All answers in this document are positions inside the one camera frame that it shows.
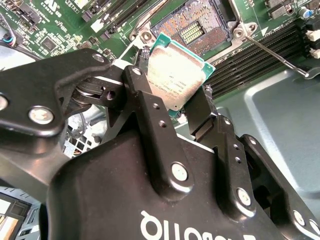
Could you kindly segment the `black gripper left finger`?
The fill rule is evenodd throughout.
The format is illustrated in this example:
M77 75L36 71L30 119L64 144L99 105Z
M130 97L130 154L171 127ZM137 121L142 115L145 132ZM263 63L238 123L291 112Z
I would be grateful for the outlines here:
M118 113L107 132L114 139L135 117L150 181L168 200L181 200L195 181L163 100L152 94L136 66L116 69L84 48L0 73L0 177L36 199L46 198L66 162L60 149L66 120L91 104Z

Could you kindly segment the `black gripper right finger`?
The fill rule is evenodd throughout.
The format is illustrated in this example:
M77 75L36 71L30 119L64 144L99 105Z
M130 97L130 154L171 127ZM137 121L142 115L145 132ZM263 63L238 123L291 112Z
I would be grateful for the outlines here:
M260 142L238 136L232 121L218 113L209 86L186 103L186 116L194 140L214 152L217 204L244 239L319 239L314 214Z

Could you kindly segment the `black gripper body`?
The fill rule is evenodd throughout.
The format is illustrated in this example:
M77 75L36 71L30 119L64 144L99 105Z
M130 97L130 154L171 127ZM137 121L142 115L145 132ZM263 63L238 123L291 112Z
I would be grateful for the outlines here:
M215 199L210 151L182 142L195 186L177 202L150 182L136 133L129 133L67 162L50 187L51 240L270 240L270 222L256 216L233 221Z

